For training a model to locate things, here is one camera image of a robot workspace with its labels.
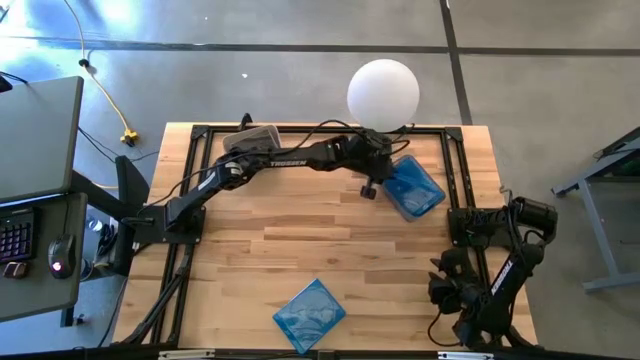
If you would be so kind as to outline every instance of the gray desk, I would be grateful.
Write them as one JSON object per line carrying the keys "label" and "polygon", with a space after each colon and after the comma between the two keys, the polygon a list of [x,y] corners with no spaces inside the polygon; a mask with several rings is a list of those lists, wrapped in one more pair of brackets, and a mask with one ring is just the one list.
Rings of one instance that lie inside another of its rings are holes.
{"label": "gray desk", "polygon": [[[66,215],[66,232],[76,238],[76,268],[72,276],[55,279],[49,272],[47,251],[49,243],[55,239],[55,234],[62,234],[67,204],[69,211]],[[0,208],[0,213],[12,208],[25,207],[33,207],[36,210],[36,257],[28,261],[27,277],[0,277],[0,321],[66,309],[78,300],[87,195],[71,194],[36,200],[28,204]]]}
{"label": "gray desk", "polygon": [[582,284],[587,293],[640,284],[640,272],[623,272],[620,269],[610,243],[611,240],[629,243],[638,237],[640,178],[610,176],[612,169],[637,157],[638,149],[640,137],[626,141],[617,152],[598,160],[571,181],[551,189],[557,197],[572,190],[580,191],[607,266],[608,276]]}
{"label": "gray desk", "polygon": [[[142,207],[149,186],[126,157],[120,156],[115,161],[120,199],[73,171],[83,84],[83,79],[76,76],[16,85],[0,94],[0,143],[5,152],[0,157],[0,204],[45,195],[76,194],[73,196],[77,198],[77,194],[82,194],[84,207],[70,213],[68,218],[77,221],[81,228],[87,203],[117,221],[135,216]],[[72,325],[80,261],[78,274],[65,280],[54,279],[46,269],[48,243],[61,232],[54,225],[46,225],[62,221],[60,214],[64,214],[64,209],[56,211],[59,213],[53,210],[42,213],[45,227],[39,230],[43,238],[38,241],[37,257],[30,261],[35,273],[22,281],[0,280],[0,321],[64,309],[61,326]],[[130,228],[119,227],[112,250],[113,273],[128,275],[133,235]],[[78,232],[78,259],[82,242],[83,232]]]}

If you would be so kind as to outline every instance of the white sphere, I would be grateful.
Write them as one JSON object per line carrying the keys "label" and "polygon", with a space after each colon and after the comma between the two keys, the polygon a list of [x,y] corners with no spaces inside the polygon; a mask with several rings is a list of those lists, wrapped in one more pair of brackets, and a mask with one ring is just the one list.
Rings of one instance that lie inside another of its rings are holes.
{"label": "white sphere", "polygon": [[395,60],[375,60],[361,67],[349,84],[349,111],[363,127],[378,132],[409,123],[418,108],[420,87],[411,70]]}

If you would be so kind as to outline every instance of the mouse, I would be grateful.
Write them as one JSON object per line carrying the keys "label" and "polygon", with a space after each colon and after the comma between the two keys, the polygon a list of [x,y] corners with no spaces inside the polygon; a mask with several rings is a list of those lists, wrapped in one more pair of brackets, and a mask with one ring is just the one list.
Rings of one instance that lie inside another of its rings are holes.
{"label": "mouse", "polygon": [[49,271],[56,279],[66,279],[76,268],[75,237],[62,234],[49,244]]}

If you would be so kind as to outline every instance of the yellow cable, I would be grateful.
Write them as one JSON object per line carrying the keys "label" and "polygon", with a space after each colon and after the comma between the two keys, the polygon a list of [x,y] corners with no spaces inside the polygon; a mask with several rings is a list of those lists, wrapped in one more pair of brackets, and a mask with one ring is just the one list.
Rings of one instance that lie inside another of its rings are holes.
{"label": "yellow cable", "polygon": [[[78,33],[80,33],[80,46],[82,47],[82,50],[81,50],[82,51],[82,59],[86,59],[85,50],[84,50],[84,35],[82,34],[82,27],[80,26],[80,20],[78,20],[78,15],[76,15],[76,12],[73,11],[73,8],[71,7],[71,5],[69,5],[69,2],[67,0],[64,0],[64,3],[67,4],[67,7],[69,8],[69,11],[71,11],[71,14],[73,15],[73,18],[76,20],[76,25],[78,26]],[[93,74],[89,72],[89,69],[86,66],[82,66],[82,68],[86,71],[87,74],[89,74],[89,76],[91,77],[91,79],[93,79],[93,81],[96,83],[96,85],[98,85],[98,88],[100,90],[102,90],[102,93],[104,94],[104,96],[109,101],[109,104],[111,104],[111,106],[113,107],[113,110],[115,110],[118,113],[118,116],[120,117],[120,120],[122,120],[122,124],[124,125],[125,132],[131,131],[131,128],[129,128],[129,125],[127,124],[127,120],[124,118],[124,115],[122,115],[122,112],[120,111],[118,106],[116,106],[115,102],[111,98],[111,95],[109,95],[107,90],[102,86],[102,84],[100,84],[98,79],[96,79],[96,77],[93,76]]]}
{"label": "yellow cable", "polygon": [[[77,172],[78,174],[80,174],[80,175],[82,175],[82,176],[84,176],[85,178],[87,178],[87,179],[88,179],[87,175],[85,175],[85,174],[81,173],[80,171],[75,170],[75,172]],[[89,181],[91,181],[91,183],[92,183],[93,185],[95,185],[95,186],[97,186],[97,187],[99,187],[99,188],[101,188],[101,189],[105,189],[105,190],[117,190],[117,189],[118,189],[118,187],[117,187],[117,186],[113,186],[113,185],[102,185],[102,184],[97,183],[97,182],[92,181],[92,180],[89,180]]]}
{"label": "yellow cable", "polygon": [[115,110],[118,113],[118,116],[120,116],[120,120],[122,120],[122,125],[124,125],[125,130],[131,130],[129,128],[129,125],[127,125],[127,120],[125,120],[124,115],[122,115],[122,112],[120,111],[120,109],[118,109],[118,107],[116,106],[116,104],[113,102],[113,99],[111,98],[111,95],[109,95],[109,93],[107,92],[107,90],[105,90],[105,88],[102,86],[102,84],[100,84],[100,82],[98,81],[98,79],[96,79],[95,76],[93,76],[92,73],[89,72],[89,69],[87,69],[86,67],[82,67],[87,74],[89,74],[89,76],[91,76],[91,78],[93,79],[93,81],[96,83],[96,85],[98,85],[98,88],[100,88],[100,90],[102,90],[102,93],[104,94],[104,96],[107,98],[107,100],[109,101],[109,104],[111,104],[111,106],[113,107],[113,110]]}

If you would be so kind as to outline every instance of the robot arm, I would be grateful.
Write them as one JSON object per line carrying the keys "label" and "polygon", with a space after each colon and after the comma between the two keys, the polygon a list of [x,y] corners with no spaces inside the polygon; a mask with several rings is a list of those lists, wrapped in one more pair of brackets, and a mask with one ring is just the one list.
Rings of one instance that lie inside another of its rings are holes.
{"label": "robot arm", "polygon": [[347,168],[367,175],[363,197],[375,198],[373,183],[381,184],[393,175],[391,140],[373,130],[363,135],[336,136],[308,147],[275,150],[240,151],[231,149],[216,160],[207,177],[196,188],[182,197],[172,198],[165,205],[165,226],[171,231],[188,221],[194,210],[221,190],[233,190],[246,183],[265,168],[310,167],[316,171]]}
{"label": "robot arm", "polygon": [[[502,219],[501,225],[509,228],[513,246],[489,289],[482,286],[471,267],[466,248],[447,250],[441,259],[432,260],[446,277],[430,273],[431,302],[437,304],[443,314],[461,312],[453,331],[463,345],[472,349],[486,345],[483,332],[494,338],[507,335],[510,341],[518,338],[509,336],[516,295],[526,279],[533,275],[535,266],[542,262],[545,246],[555,237],[557,213],[549,205],[518,197],[499,211],[503,216],[487,219]],[[521,240],[517,225],[540,230],[541,241],[531,244]],[[469,227],[469,231],[477,232],[486,229],[487,224],[476,222]]]}

